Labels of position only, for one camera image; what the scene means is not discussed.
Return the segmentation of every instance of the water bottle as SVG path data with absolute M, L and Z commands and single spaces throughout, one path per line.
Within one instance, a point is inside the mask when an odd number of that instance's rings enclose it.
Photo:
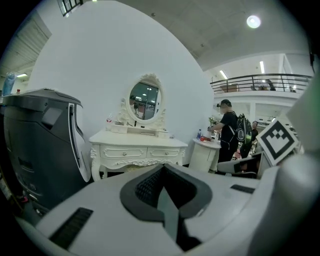
M 2 96 L 8 96 L 11 94 L 12 87 L 14 86 L 16 75 L 12 72 L 6 74 L 6 78 L 4 80 L 3 88 L 2 88 Z
M 200 140 L 200 138 L 201 138 L 201 129 L 199 129 L 198 134 L 197 134 L 197 136 L 196 136 L 196 139 L 197 139 L 197 140 Z
M 106 131 L 111 131 L 111 126 L 113 125 L 113 117 L 112 114 L 110 114 L 108 116 L 108 118 L 106 119 L 106 126 L 105 126 L 105 130 Z

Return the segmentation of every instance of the metal railing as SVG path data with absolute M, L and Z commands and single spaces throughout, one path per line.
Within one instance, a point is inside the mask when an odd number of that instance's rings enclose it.
M 245 91 L 303 93 L 312 76 L 300 74 L 252 74 L 211 82 L 215 94 Z

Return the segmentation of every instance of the round ceiling light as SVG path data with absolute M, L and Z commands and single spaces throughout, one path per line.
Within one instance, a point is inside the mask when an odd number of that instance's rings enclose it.
M 256 29 L 260 26 L 261 20 L 257 16 L 251 15 L 246 19 L 246 23 L 250 28 Z

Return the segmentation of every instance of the fluorescent light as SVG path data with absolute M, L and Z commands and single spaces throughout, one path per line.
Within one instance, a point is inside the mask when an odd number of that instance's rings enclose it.
M 246 23 L 248 24 L 248 26 L 252 29 L 256 29 L 260 26 L 261 24 L 261 20 L 255 16 L 255 15 L 251 15 L 250 17 L 248 17 L 246 19 Z
M 260 61 L 260 68 L 261 68 L 261 74 L 265 73 L 265 66 L 264 66 L 264 62 Z
M 228 79 L 228 77 L 226 76 L 225 72 L 223 72 L 222 70 L 220 70 L 221 75 L 223 76 L 224 79 Z
M 23 77 L 26 77 L 27 76 L 27 74 L 19 74 L 19 75 L 17 75 L 16 77 L 17 78 L 23 78 Z

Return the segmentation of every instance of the small white cabinet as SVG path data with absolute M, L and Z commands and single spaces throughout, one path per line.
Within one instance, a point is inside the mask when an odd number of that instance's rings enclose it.
M 219 149 L 221 148 L 218 142 L 202 142 L 193 139 L 195 142 L 193 153 L 191 156 L 189 168 L 195 171 L 208 172 L 210 169 L 217 170 L 219 159 Z

